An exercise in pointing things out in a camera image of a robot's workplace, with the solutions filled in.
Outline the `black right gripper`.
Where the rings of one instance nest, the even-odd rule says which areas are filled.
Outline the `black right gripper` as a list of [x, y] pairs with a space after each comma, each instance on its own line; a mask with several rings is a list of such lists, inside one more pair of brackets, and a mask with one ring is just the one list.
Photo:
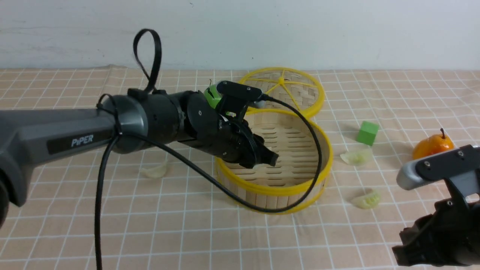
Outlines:
[[468, 206], [466, 216], [451, 201], [439, 201], [433, 214], [404, 228], [399, 233], [402, 244], [391, 249], [397, 265], [479, 265], [479, 203]]

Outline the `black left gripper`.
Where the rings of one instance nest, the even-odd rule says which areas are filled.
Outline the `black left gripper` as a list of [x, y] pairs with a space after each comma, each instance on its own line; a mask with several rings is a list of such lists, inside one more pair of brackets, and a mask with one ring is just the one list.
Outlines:
[[258, 137], [244, 125], [216, 112], [203, 94], [193, 92], [186, 102], [186, 144], [224, 162], [252, 169], [259, 164], [275, 167], [279, 155], [260, 145]]

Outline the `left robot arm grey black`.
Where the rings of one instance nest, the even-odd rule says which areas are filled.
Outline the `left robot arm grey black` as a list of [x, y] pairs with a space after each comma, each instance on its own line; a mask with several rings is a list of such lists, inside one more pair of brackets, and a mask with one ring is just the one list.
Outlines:
[[34, 168], [105, 146], [118, 131], [180, 142], [245, 168], [278, 159], [247, 121], [220, 115], [197, 91], [143, 100], [117, 94], [94, 109], [2, 110], [0, 124], [1, 223], [10, 203], [25, 204]]

